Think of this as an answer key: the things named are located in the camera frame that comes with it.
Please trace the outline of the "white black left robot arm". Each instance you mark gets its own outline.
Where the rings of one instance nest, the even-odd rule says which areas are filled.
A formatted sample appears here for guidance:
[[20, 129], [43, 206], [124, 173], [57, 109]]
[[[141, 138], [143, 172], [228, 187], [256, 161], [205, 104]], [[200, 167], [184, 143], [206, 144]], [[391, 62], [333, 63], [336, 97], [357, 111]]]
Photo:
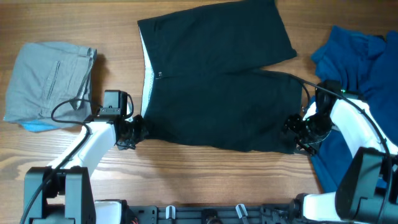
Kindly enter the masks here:
[[134, 149], [144, 139], [143, 118], [132, 111], [131, 103], [120, 101], [100, 108], [59, 158], [28, 170], [21, 223], [138, 223], [125, 200], [94, 200], [90, 182], [113, 146]]

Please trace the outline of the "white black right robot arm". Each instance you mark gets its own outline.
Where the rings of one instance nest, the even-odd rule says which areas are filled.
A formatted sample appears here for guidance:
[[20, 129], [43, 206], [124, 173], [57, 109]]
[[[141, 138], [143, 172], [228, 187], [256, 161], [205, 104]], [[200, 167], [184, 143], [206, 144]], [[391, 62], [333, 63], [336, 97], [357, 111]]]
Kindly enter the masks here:
[[314, 85], [315, 102], [305, 116], [294, 114], [284, 130], [311, 156], [332, 129], [338, 130], [353, 157], [338, 189], [300, 194], [290, 218], [307, 223], [397, 223], [397, 146], [382, 132], [358, 94], [327, 80]]

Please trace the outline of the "black shorts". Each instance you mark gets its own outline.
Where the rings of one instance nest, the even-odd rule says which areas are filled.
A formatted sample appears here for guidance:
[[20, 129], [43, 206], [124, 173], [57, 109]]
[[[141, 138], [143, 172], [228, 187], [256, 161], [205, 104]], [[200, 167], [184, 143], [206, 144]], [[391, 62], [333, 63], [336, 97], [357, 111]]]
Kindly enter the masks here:
[[236, 1], [137, 23], [145, 54], [149, 139], [235, 151], [293, 153], [285, 120], [302, 87], [269, 71], [296, 56], [274, 1]]

